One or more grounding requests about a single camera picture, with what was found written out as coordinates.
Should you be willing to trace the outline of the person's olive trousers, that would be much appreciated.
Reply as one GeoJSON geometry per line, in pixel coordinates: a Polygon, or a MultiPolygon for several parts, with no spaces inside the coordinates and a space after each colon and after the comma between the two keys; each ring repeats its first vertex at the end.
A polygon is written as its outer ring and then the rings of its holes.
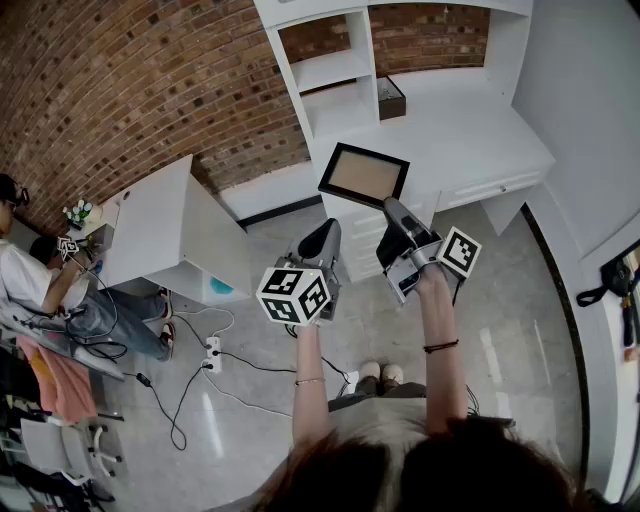
{"type": "Polygon", "coordinates": [[[392,380],[379,380],[374,377],[363,378],[352,394],[354,398],[393,398],[393,399],[413,399],[425,398],[426,387],[423,384],[408,382],[398,384],[392,380]]]}

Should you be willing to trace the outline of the white shelf desk unit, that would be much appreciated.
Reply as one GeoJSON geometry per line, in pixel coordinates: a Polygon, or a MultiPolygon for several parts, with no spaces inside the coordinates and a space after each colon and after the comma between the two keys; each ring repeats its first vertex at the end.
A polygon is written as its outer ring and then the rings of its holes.
{"type": "Polygon", "coordinates": [[[406,115],[379,121],[316,147],[310,161],[220,195],[237,219],[315,196],[336,147],[347,143],[410,163],[402,202],[424,222],[436,212],[480,202],[502,232],[554,159],[512,108],[527,47],[533,0],[454,0],[489,11],[488,45],[477,68],[397,74],[406,115]]]}

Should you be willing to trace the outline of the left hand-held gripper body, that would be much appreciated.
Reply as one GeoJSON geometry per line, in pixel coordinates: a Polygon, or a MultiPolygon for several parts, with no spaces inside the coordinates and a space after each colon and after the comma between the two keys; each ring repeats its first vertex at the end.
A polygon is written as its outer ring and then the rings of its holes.
{"type": "Polygon", "coordinates": [[[340,284],[334,272],[339,245],[330,243],[313,258],[303,258],[291,243],[276,264],[268,267],[256,291],[267,318],[274,323],[304,327],[334,319],[340,284]]]}

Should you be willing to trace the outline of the person's beige shoe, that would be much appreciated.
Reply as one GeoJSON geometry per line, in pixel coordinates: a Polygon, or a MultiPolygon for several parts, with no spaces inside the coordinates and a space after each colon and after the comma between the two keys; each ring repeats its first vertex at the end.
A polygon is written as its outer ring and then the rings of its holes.
{"type": "Polygon", "coordinates": [[[402,368],[396,364],[387,364],[381,372],[381,386],[384,394],[388,394],[404,382],[402,368]]]}
{"type": "Polygon", "coordinates": [[[376,361],[365,362],[359,370],[356,390],[365,395],[377,395],[380,386],[381,366],[376,361]]]}

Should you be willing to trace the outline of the white side desk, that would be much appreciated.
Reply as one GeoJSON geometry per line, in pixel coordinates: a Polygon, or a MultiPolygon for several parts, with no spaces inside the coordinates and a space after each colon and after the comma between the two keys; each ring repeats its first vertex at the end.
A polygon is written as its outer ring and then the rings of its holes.
{"type": "Polygon", "coordinates": [[[116,287],[144,278],[205,306],[252,295],[249,240],[191,172],[188,155],[113,196],[120,206],[99,278],[116,287]],[[234,288],[216,295],[215,277],[234,288]]]}

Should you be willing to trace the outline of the person's left forearm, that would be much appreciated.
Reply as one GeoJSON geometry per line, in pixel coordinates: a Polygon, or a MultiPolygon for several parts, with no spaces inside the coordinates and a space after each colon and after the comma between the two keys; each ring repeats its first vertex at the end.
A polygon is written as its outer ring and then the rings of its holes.
{"type": "Polygon", "coordinates": [[[297,366],[292,435],[295,449],[307,448],[330,432],[330,417],[319,327],[301,327],[297,338],[297,366]]]}

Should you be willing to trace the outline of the person's right forearm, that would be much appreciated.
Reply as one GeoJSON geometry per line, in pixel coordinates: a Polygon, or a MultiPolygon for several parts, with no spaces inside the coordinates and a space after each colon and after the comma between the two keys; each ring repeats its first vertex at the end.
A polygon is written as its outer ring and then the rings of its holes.
{"type": "MultiPolygon", "coordinates": [[[[421,299],[424,346],[459,340],[451,301],[421,299]]],[[[459,344],[426,354],[426,430],[428,434],[448,430],[448,421],[465,419],[468,395],[459,344]]]]}

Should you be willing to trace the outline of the person's beige shirt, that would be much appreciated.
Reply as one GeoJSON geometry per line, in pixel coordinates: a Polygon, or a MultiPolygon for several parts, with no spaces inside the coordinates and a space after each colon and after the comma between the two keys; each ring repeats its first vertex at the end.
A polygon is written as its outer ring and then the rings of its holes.
{"type": "Polygon", "coordinates": [[[253,493],[205,512],[394,512],[405,458],[427,439],[426,400],[293,409],[291,451],[253,493]]]}

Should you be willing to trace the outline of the dark hanging tool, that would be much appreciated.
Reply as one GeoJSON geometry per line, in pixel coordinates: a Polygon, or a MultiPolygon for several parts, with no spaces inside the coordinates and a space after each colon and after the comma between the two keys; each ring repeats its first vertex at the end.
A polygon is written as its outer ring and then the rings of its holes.
{"type": "Polygon", "coordinates": [[[634,295],[630,293],[622,301],[623,346],[625,349],[636,344],[636,313],[634,295]]]}

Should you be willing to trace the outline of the white office chair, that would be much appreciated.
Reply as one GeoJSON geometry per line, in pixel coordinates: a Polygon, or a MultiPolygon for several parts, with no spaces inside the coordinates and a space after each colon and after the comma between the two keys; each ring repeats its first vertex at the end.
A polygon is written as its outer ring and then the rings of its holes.
{"type": "Polygon", "coordinates": [[[101,424],[63,424],[58,420],[20,420],[22,444],[31,463],[42,472],[60,473],[81,487],[104,475],[116,476],[113,466],[123,462],[102,446],[108,428],[101,424]]]}

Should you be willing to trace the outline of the pink cloth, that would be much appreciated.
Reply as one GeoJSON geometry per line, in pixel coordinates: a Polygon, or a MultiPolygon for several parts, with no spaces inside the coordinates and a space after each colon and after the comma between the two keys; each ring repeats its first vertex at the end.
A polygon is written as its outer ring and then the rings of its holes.
{"type": "Polygon", "coordinates": [[[79,423],[98,416],[86,367],[26,336],[18,335],[16,341],[36,376],[40,404],[45,411],[67,423],[79,423]]]}

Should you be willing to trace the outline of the black framed picture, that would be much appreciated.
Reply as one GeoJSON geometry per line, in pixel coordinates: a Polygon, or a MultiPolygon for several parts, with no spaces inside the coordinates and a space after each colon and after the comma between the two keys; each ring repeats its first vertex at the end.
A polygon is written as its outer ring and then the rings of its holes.
{"type": "Polygon", "coordinates": [[[337,143],[318,190],[377,210],[400,199],[410,163],[357,146],[337,143]]]}

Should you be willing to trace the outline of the person's right beige shoe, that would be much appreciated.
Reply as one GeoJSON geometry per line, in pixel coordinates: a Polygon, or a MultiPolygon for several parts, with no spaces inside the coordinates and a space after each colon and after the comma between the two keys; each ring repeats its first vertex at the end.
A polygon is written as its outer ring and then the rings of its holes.
{"type": "Polygon", "coordinates": [[[381,386],[384,394],[388,394],[404,382],[402,368],[396,364],[387,364],[381,372],[381,386]]]}

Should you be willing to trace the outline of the white power strip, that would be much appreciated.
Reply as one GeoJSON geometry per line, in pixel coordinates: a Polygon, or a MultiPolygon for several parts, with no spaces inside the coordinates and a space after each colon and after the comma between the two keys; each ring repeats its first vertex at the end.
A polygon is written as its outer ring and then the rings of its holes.
{"type": "Polygon", "coordinates": [[[222,371],[221,362],[221,340],[219,336],[210,336],[206,339],[206,358],[204,363],[204,369],[218,374],[222,371]]]}

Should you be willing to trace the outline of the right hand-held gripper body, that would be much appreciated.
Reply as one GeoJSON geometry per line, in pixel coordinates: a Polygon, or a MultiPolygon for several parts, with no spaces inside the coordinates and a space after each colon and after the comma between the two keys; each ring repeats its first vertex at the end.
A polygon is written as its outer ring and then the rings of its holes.
{"type": "Polygon", "coordinates": [[[439,264],[457,279],[459,287],[471,274],[482,246],[452,227],[443,238],[436,231],[431,236],[406,237],[406,251],[386,272],[387,282],[399,303],[404,305],[420,278],[420,270],[428,264],[439,264]]]}

